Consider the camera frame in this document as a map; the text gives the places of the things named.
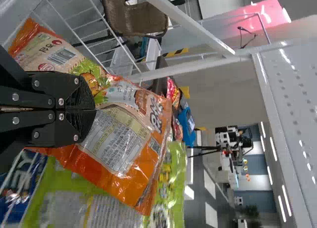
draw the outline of tripod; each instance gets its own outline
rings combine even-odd
[[[222,151],[221,146],[193,146],[192,148],[193,149],[201,149],[202,151],[205,151],[205,150],[212,150],[212,151],[209,151],[206,153],[199,153],[197,155],[188,156],[187,158],[192,158],[192,157],[196,157],[196,156],[203,156],[203,155],[208,155],[208,154]]]

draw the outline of chip bag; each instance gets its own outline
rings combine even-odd
[[[107,75],[101,66],[30,18],[9,53],[25,71],[56,70],[83,76],[99,109],[81,144],[32,150],[55,156],[63,167],[149,215],[170,130],[170,101],[122,77]]]

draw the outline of white metal shelf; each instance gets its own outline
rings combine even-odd
[[[281,48],[254,54],[253,59],[272,128],[276,163],[282,168],[296,224],[308,228],[317,225],[313,179],[317,178],[317,40],[293,43],[282,41]]]

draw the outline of floor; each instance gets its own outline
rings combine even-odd
[[[202,144],[207,140],[202,134]],[[201,156],[188,160],[187,170],[191,171],[193,163],[192,184],[188,186],[194,191],[193,200],[185,200],[184,219],[187,228],[231,228],[234,209],[229,205],[228,194],[222,184],[215,183],[210,170],[203,164]]]

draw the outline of green snack bag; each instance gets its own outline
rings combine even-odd
[[[158,190],[150,216],[144,216],[144,228],[185,228],[184,189],[186,180],[186,146],[168,142],[158,178]]]

